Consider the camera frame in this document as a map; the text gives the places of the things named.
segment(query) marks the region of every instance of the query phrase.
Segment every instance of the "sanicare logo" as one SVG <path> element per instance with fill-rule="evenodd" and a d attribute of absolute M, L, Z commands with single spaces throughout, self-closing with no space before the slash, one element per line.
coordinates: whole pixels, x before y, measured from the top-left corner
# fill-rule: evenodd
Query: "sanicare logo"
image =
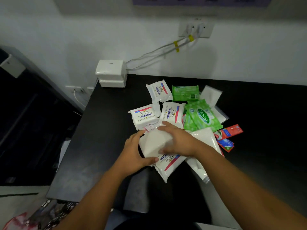
<path fill-rule="evenodd" d="M 199 118 L 206 124 L 210 123 L 210 118 L 209 116 L 206 114 L 206 112 L 202 109 L 198 109 L 197 110 L 197 114 L 199 116 Z"/>

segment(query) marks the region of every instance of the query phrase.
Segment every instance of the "hand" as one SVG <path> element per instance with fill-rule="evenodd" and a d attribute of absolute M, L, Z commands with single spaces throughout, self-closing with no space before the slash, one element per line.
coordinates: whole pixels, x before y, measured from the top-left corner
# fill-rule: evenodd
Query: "hand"
<path fill-rule="evenodd" d="M 158 127 L 160 131 L 166 131 L 173 136 L 173 145 L 162 149 L 164 154 L 179 154 L 182 156 L 196 157 L 198 149 L 206 146 L 205 143 L 194 138 L 185 130 L 178 128 L 167 121 L 162 122 L 165 126 Z"/>
<path fill-rule="evenodd" d="M 117 158 L 112 168 L 117 171 L 122 178 L 125 178 L 145 166 L 150 166 L 156 163 L 159 158 L 147 157 L 142 158 L 138 152 L 138 143 L 140 137 L 145 133 L 145 130 L 138 131 L 137 133 L 130 136 L 125 142 L 125 147 L 122 153 Z"/>

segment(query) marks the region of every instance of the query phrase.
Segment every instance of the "left hand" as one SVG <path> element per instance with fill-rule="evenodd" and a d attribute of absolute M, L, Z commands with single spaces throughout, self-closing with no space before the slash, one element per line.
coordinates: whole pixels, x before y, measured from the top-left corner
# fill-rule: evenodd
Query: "left hand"
<path fill-rule="evenodd" d="M 126 140 L 122 153 L 119 155 L 116 162 L 112 166 L 112 169 L 119 172 L 122 178 L 137 172 L 145 166 L 150 166 L 159 160 L 157 157 L 142 158 L 139 154 L 138 143 L 140 141 L 140 137 L 144 133 L 145 130 L 138 131 Z"/>

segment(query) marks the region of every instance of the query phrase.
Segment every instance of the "white wall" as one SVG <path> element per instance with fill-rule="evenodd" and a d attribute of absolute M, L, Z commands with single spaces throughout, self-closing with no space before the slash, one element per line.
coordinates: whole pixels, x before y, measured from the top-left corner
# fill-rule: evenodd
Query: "white wall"
<path fill-rule="evenodd" d="M 177 39 L 180 16 L 214 14 L 219 20 L 210 39 L 133 73 L 307 85 L 306 7 L 306 0 L 273 0 L 267 9 L 1 0 L 0 45 L 17 51 L 75 102 L 65 85 L 93 86 L 100 59 L 139 57 Z M 84 104 L 89 100 L 78 98 Z"/>

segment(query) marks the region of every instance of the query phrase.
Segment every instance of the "yellow cable tie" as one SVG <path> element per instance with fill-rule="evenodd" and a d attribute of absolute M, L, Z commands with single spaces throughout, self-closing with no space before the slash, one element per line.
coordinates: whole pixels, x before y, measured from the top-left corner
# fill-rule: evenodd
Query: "yellow cable tie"
<path fill-rule="evenodd" d="M 193 38 L 192 35 L 189 35 L 189 40 L 190 40 L 190 42 L 194 41 L 194 38 Z"/>
<path fill-rule="evenodd" d="M 178 47 L 178 41 L 174 41 L 175 47 Z"/>

